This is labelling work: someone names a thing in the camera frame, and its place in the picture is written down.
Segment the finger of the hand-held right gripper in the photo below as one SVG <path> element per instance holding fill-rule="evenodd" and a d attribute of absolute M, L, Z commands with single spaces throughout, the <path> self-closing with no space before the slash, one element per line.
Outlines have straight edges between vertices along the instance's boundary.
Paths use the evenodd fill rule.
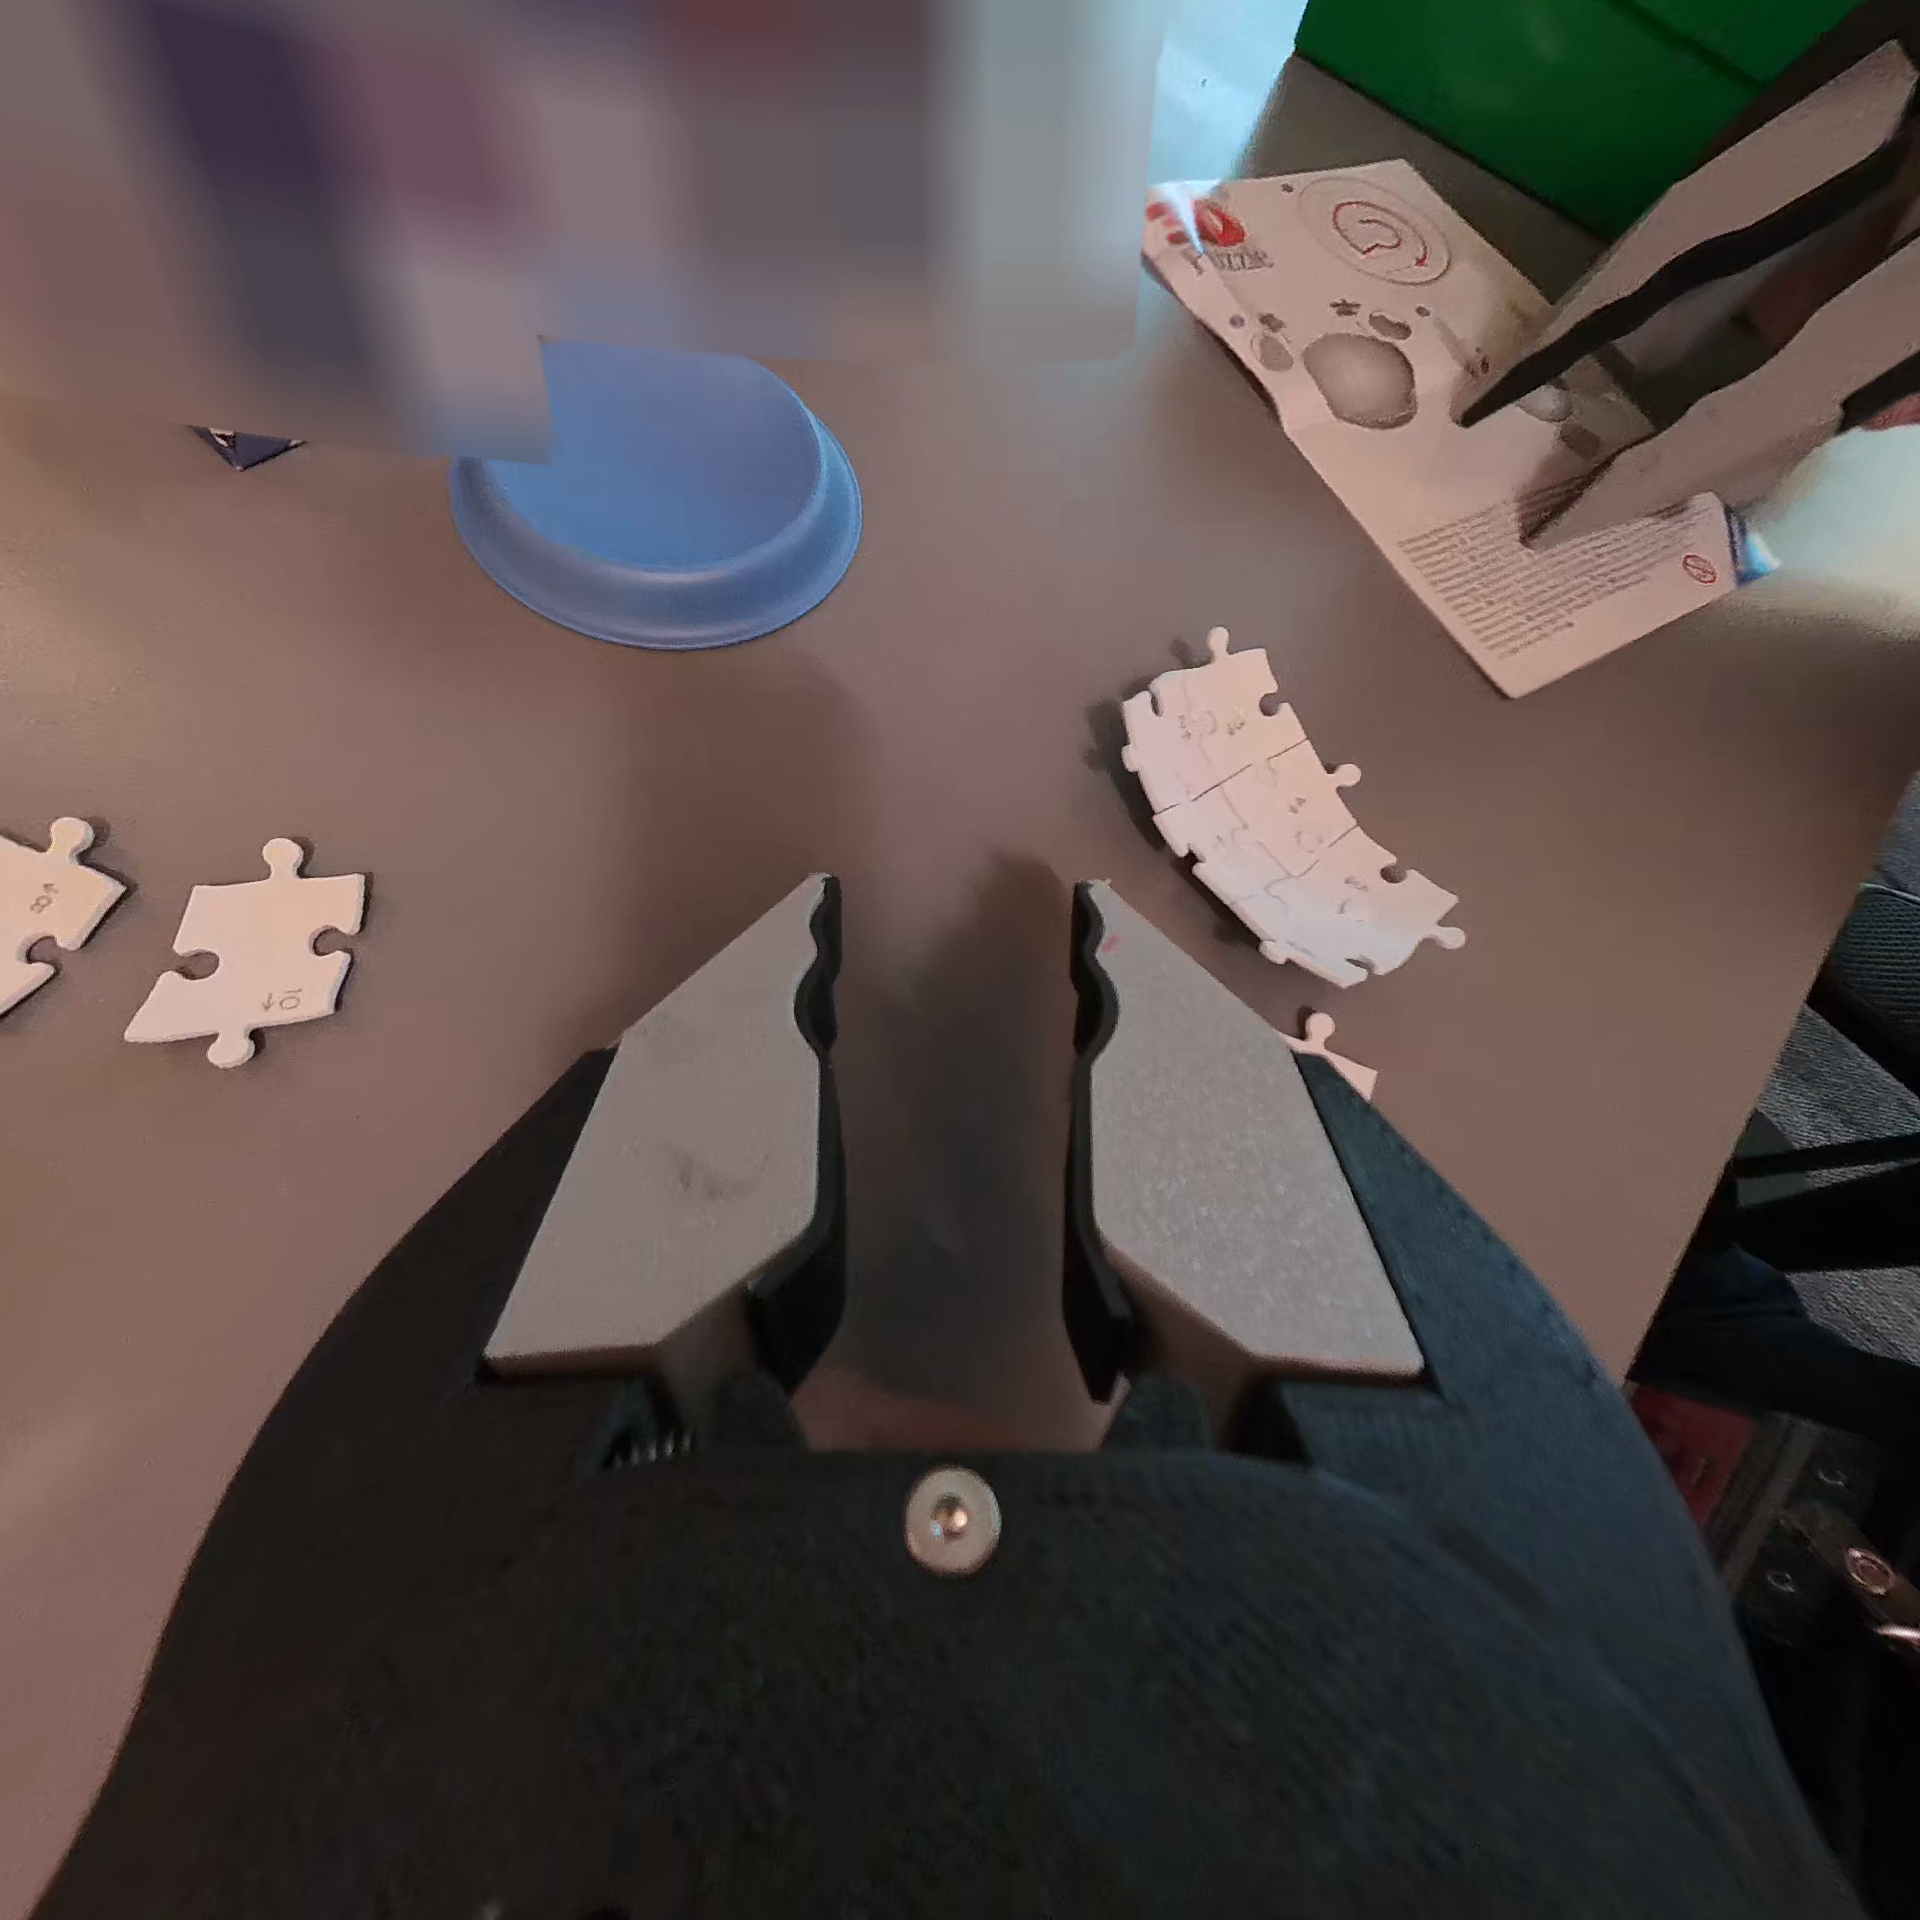
<path fill-rule="evenodd" d="M 1837 433 L 1915 400 L 1917 237 L 1825 303 L 1741 377 L 1696 394 L 1570 490 L 1524 509 L 1529 544 L 1567 544 L 1700 493 L 1747 506 Z"/>
<path fill-rule="evenodd" d="M 1476 425 L 1695 294 L 1835 226 L 1897 176 L 1913 98 L 1906 45 L 1883 41 L 1679 178 L 1515 350 L 1458 394 L 1458 423 Z"/>

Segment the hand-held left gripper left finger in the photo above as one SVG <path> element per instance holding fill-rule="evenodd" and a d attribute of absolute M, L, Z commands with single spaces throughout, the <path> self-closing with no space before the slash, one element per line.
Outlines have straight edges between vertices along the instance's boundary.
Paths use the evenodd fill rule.
<path fill-rule="evenodd" d="M 804 1383 L 848 1295 L 842 953 L 842 882 L 815 873 L 626 1028 L 492 1374 L 653 1377 L 684 1418 L 748 1372 Z"/>

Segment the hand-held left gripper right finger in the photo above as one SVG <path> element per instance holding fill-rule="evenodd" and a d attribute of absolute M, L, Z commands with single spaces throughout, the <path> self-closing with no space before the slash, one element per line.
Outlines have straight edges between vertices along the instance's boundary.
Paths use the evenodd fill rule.
<path fill-rule="evenodd" d="M 1064 1318 L 1090 1398 L 1153 1374 L 1207 1410 L 1279 1377 L 1420 1383 L 1420 1338 L 1313 1098 L 1355 1090 L 1104 880 L 1072 888 L 1071 976 Z"/>

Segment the white puzzle piece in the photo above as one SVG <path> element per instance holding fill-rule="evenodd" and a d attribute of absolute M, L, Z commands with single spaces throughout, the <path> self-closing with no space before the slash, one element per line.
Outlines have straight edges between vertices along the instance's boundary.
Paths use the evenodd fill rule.
<path fill-rule="evenodd" d="M 97 826 L 73 816 L 49 825 L 47 845 L 2 834 L 2 1016 L 58 976 L 35 949 L 83 949 L 125 895 L 123 880 L 90 864 L 93 841 Z"/>
<path fill-rule="evenodd" d="M 1323 1009 L 1307 1009 L 1300 1018 L 1299 1033 L 1280 1033 L 1280 1038 L 1296 1055 L 1319 1060 L 1338 1071 L 1338 1077 L 1348 1082 L 1362 1102 L 1373 1102 L 1379 1071 L 1338 1049 L 1338 1022 L 1332 1015 Z"/>
<path fill-rule="evenodd" d="M 260 1033 L 337 1013 L 352 953 L 317 950 L 317 940 L 361 929 L 368 877 L 312 877 L 305 858 L 296 838 L 274 836 L 260 848 L 260 877 L 192 888 L 173 950 L 183 959 L 211 957 L 213 970 L 157 973 L 125 1025 L 125 1042 L 204 1040 L 208 1062 L 234 1069 L 257 1055 Z"/>

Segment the printed instruction leaflet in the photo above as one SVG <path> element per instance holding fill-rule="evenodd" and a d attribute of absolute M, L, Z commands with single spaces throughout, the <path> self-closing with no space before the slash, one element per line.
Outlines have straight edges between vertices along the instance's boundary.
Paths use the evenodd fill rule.
<path fill-rule="evenodd" d="M 1712 490 L 1567 544 L 1529 540 L 1649 421 L 1584 359 L 1456 423 L 1547 301 L 1405 159 L 1160 183 L 1144 257 L 1503 694 L 1737 590 L 1737 533 Z"/>

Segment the assembled curved white puzzle section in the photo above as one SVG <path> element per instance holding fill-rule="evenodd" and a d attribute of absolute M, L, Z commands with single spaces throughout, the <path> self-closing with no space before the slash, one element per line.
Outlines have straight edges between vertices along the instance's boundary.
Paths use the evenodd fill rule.
<path fill-rule="evenodd" d="M 1120 705 L 1120 764 L 1165 848 L 1247 926 L 1273 965 L 1339 989 L 1403 969 L 1425 946 L 1458 950 L 1456 895 L 1361 826 L 1354 764 L 1313 745 L 1265 649 L 1170 668 Z"/>

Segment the blue round puzzle stand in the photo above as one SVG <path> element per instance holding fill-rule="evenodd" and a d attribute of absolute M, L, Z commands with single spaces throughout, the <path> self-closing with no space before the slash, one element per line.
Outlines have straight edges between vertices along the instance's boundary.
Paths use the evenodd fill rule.
<path fill-rule="evenodd" d="M 842 584 L 857 477 L 779 375 L 610 342 L 544 342 L 543 370 L 547 461 L 449 461 L 452 525 L 507 597 L 587 638 L 707 652 Z"/>

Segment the green plastic bin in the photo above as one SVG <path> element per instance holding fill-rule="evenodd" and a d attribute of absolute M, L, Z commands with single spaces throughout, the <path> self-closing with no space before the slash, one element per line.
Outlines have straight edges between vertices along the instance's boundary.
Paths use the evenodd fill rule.
<path fill-rule="evenodd" d="M 1293 52 L 1600 237 L 1783 100 L 1850 1 L 1311 1 Z"/>

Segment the grey office chair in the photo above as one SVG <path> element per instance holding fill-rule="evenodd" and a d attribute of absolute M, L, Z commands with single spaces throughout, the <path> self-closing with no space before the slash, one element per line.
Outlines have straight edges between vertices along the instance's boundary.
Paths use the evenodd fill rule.
<path fill-rule="evenodd" d="M 1776 1062 L 1741 1230 L 1788 1273 L 1915 1265 L 1917 782 Z"/>

